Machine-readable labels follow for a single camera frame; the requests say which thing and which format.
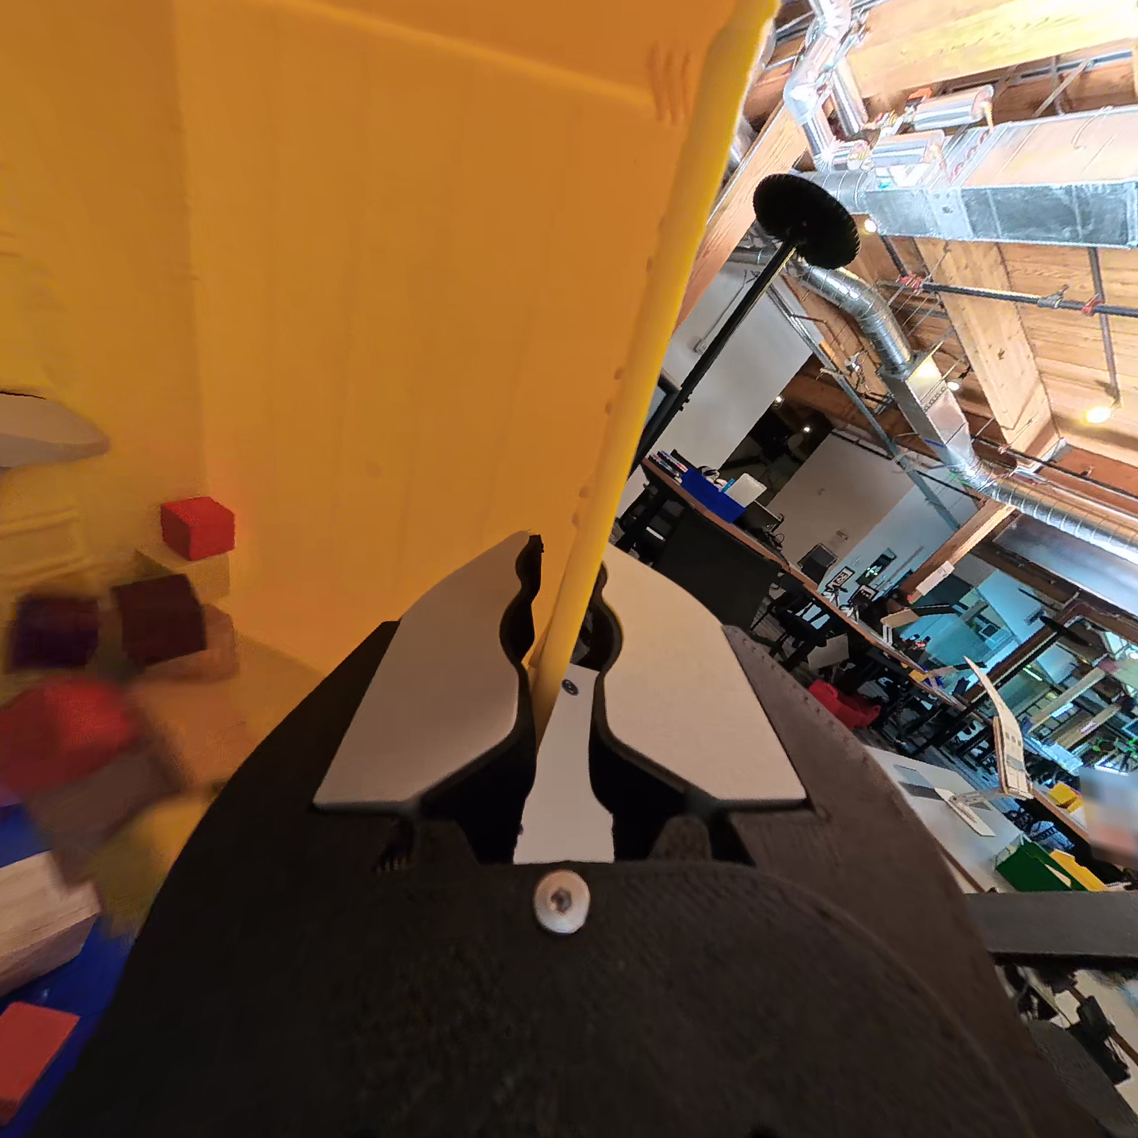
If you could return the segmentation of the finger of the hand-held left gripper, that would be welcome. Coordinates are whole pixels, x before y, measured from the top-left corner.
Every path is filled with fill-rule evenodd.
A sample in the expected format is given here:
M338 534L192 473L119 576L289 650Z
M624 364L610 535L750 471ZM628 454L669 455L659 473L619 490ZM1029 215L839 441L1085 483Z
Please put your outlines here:
M85 460L105 454L107 435L73 409L33 393L1 391L1 469Z

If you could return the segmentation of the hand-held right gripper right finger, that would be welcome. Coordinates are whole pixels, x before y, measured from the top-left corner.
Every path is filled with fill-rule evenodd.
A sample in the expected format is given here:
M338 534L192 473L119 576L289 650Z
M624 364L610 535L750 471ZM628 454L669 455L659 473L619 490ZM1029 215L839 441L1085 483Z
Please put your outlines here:
M609 544L587 619L587 776L616 859L646 859L678 817L732 859L732 814L807 804L727 631L689 592Z

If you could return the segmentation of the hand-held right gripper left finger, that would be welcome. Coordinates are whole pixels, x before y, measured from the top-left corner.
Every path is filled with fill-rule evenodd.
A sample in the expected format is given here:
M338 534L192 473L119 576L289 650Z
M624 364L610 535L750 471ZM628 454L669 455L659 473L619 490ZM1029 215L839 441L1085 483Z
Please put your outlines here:
M536 534L508 535L411 604L312 807L453 822L472 853L514 853L536 773L524 660L543 551Z

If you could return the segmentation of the pile of coloured wooden cubes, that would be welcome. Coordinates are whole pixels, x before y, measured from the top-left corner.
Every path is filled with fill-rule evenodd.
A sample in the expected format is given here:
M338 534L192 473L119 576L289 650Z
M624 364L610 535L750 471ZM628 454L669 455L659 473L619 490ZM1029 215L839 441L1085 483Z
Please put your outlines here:
M109 589L18 597L5 669L33 683L2 704L2 787L50 842L65 884L100 901L119 940L218 790L250 754L226 594L233 513L197 497L159 508L163 552Z

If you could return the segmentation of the yellow plastic box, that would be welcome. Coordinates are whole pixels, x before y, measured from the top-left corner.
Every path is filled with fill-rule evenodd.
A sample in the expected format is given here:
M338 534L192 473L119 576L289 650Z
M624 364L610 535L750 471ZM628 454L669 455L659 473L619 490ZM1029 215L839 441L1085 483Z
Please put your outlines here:
M253 745L517 531L567 662L776 2L2 2L2 596L234 515Z

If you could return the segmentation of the blue plastic box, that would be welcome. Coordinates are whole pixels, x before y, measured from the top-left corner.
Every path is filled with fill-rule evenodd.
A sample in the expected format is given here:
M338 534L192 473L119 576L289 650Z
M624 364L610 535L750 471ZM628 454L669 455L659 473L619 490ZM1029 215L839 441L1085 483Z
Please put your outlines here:
M21 1101L10 1123L1 1127L1 1135L25 1136L33 1131L37 1117L74 1069L81 1051L111 1002L132 943L130 933L115 933L109 918L101 916L75 958L1 998L4 1010L8 1004L21 1001L70 1013L78 1019L60 1050Z

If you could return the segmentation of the red bag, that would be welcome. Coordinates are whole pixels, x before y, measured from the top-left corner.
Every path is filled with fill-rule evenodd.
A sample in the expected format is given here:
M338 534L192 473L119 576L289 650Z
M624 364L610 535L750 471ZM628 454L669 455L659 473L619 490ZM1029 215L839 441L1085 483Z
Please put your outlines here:
M881 706L877 702L844 692L820 678L811 683L807 692L848 730L868 729L880 715Z

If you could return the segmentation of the long wooden desk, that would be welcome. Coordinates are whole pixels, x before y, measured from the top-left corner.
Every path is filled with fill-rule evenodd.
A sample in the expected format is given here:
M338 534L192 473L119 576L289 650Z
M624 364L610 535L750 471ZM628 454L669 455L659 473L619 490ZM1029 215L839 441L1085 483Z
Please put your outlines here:
M788 636L795 645L795 655L788 665L791 669L803 664L810 650L815 650L834 641L838 635L848 638L848 645L861 643L865 650L873 654L875 660L883 661L887 670L896 673L900 677L902 687L906 692L919 692L923 699L932 699L936 704L951 710L953 714L965 714L965 706L955 699L949 692L932 687L927 683L921 683L913 674L915 662L910 660L903 651L894 649L871 628L864 627L853 616L846 615L834 601L829 600L819 586L807 577L803 570L793 563L787 562L778 551L768 544L757 540L735 524L726 523L716 516L707 512L697 504L684 489L678 485L678 478L673 478L669 473L652 459L646 459L639 464L640 473L647 479L647 487L642 492L640 506L629 506L629 519L623 521L620 542L617 547L621 550L632 550L659 517L665 517L666 508L671 502L677 506L677 515L667 523L670 529L674 521L686 511L693 511L707 520L718 523L730 535L743 539L751 548L762 552L762 555L774 559L781 565L781 574L776 578L774 588L781 588L781 593L799 594L810 607L815 607L827 618L827 624L823 630L818 630L814 624L806 623L802 616L793 618ZM648 558L648 566L658 555L658 551Z

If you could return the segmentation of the small blue bin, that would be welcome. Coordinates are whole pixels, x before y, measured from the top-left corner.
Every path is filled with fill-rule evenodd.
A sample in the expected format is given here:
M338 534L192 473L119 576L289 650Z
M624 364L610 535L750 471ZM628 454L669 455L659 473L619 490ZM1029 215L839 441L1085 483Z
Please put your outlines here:
M678 485L707 512L726 523L734 524L745 512L743 504L730 497L724 489L697 469L686 469L680 477Z

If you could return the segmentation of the neighbouring wooden board stand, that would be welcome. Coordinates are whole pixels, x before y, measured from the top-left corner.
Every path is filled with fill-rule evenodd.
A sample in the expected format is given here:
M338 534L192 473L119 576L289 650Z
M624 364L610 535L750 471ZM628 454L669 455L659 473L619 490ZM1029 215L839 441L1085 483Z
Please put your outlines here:
M988 674L967 657L963 658L963 662L976 676L983 693L991 702L994 708L991 741L999 784L997 791L972 790L952 792L944 799L944 803L956 817L965 822L974 833L984 837L993 837L994 832L978 815L976 810L979 807L986 807L986 803L993 794L1017 802L1028 802L1033 798L1033 787L1022 757L1022 737L1018 720L1010 707L1001 697L999 691L990 680Z

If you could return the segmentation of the green bin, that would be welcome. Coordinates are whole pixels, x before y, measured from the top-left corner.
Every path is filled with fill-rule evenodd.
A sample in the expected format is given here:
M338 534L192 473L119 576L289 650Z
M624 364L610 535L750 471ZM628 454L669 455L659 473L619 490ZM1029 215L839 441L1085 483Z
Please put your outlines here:
M1016 891L1083 891L1049 852L1030 841L1005 846L993 868Z

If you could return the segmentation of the black quilted mat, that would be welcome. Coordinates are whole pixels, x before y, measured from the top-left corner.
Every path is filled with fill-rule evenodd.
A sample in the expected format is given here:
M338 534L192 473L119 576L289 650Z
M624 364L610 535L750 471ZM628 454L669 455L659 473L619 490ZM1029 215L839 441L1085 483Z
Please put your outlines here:
M968 916L997 963L1135 968L1135 891L967 893Z

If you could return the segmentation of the black round disc on pole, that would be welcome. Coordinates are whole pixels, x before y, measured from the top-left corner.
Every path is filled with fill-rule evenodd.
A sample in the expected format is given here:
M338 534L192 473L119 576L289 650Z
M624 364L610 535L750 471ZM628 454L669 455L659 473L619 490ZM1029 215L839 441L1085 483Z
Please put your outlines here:
M755 187L751 204L755 221L774 241L774 246L766 252L758 272L723 318L688 375L646 424L648 443L659 437L676 418L750 310L791 260L799 259L831 271L845 267L858 253L857 225L846 207L810 179L769 175Z

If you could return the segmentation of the silver ventilation duct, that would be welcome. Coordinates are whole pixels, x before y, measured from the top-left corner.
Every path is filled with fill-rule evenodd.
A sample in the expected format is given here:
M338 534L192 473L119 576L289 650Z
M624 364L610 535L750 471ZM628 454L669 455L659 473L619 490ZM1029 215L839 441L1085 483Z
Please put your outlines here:
M1135 562L1135 2L789 2L743 105L862 227L791 283L982 505Z

